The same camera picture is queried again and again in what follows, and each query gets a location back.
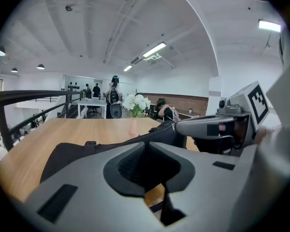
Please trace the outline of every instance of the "black metal railing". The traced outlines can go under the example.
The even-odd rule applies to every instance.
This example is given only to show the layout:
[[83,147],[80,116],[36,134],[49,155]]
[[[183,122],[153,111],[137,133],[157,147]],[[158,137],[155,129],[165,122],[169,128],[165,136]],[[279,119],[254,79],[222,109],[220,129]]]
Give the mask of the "black metal railing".
[[[80,98],[72,100],[72,95],[79,94]],[[43,112],[36,114],[23,122],[19,123],[18,125],[14,126],[11,129],[8,129],[4,106],[14,104],[17,102],[24,102],[28,100],[35,100],[45,97],[55,97],[55,96],[66,96],[66,102],[51,107],[49,109],[44,110]],[[50,91],[50,90],[14,90],[14,91],[3,91],[0,92],[0,134],[2,137],[3,144],[5,148],[9,151],[13,148],[13,140],[12,135],[15,132],[25,125],[29,124],[30,122],[34,121],[35,119],[39,118],[40,116],[49,113],[50,111],[64,106],[64,110],[58,117],[66,116],[69,118],[69,104],[80,100],[82,98],[82,92],[76,91]]]
[[56,102],[59,99],[59,96],[50,96],[50,97],[45,97],[45,98],[38,98],[38,99],[34,99],[31,101],[35,101],[35,102]]

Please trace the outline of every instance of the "fluorescent light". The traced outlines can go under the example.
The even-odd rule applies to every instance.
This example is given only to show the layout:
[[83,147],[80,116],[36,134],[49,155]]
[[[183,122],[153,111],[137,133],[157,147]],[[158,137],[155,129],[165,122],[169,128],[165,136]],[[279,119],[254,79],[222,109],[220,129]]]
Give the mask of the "fluorescent light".
[[276,23],[267,22],[267,21],[259,21],[259,28],[260,29],[268,29],[276,32],[280,32],[281,26]]
[[124,71],[126,72],[126,71],[130,70],[131,68],[132,68],[132,65],[129,65],[127,68],[124,69]]
[[143,57],[146,58],[150,55],[152,55],[153,53],[159,51],[160,49],[166,47],[166,44],[164,42],[161,42],[159,45],[157,45],[156,47],[154,47],[153,49],[151,49],[150,51],[146,52]]

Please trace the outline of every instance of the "white ceiling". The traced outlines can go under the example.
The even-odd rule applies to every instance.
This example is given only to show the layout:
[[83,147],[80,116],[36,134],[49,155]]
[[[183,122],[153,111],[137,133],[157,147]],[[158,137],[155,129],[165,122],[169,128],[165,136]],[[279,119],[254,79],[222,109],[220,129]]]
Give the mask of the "white ceiling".
[[[269,5],[252,0],[200,0],[200,4],[219,52],[278,56],[279,34],[271,33],[267,48],[270,33],[257,26],[258,19],[279,20]],[[72,11],[66,11],[67,5]],[[121,72],[162,41],[167,47],[160,54],[172,66],[200,51],[206,52],[205,61],[215,59],[205,28],[185,0],[23,0],[0,36],[7,51],[0,57],[0,73],[10,73],[13,67],[19,74],[36,72],[34,64],[70,57]],[[142,61],[129,72],[143,74],[158,65],[170,68],[165,62]],[[217,64],[211,66],[214,73]],[[62,68],[55,65],[51,71]]]
[[259,19],[284,24],[270,3],[258,0],[197,1],[210,25],[218,53],[279,57],[279,33],[258,28]]

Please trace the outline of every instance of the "potted plant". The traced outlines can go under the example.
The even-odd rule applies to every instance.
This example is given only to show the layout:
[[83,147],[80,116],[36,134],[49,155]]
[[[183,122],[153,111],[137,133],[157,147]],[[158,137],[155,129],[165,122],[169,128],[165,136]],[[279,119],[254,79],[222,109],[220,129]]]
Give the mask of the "potted plant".
[[143,95],[130,94],[124,98],[122,105],[130,111],[132,117],[129,133],[133,136],[138,136],[136,130],[137,120],[135,118],[145,117],[145,109],[150,107],[150,100]]

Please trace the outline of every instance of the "person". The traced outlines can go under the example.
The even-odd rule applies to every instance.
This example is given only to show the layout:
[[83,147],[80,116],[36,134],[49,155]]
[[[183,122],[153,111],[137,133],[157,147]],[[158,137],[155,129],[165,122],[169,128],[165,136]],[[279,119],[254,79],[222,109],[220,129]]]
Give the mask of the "person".
[[106,97],[106,118],[112,118],[111,115],[111,104],[116,102],[122,101],[122,93],[120,91],[120,85],[119,85],[119,77],[117,75],[114,75],[112,77],[111,83],[108,85],[108,90],[104,94]]
[[42,115],[42,120],[43,120],[43,123],[44,123],[45,120],[46,120],[46,115],[45,114]]
[[86,84],[86,89],[85,89],[85,91],[86,91],[86,98],[91,99],[91,89],[90,89],[88,83]]
[[37,127],[34,120],[30,122],[30,126],[31,126],[31,128],[36,128]]
[[171,120],[173,121],[173,112],[170,109],[170,106],[165,102],[164,99],[159,99],[156,106],[158,115],[163,118],[164,121]]
[[99,97],[99,94],[100,94],[99,84],[96,83],[92,91],[93,91],[93,97]]

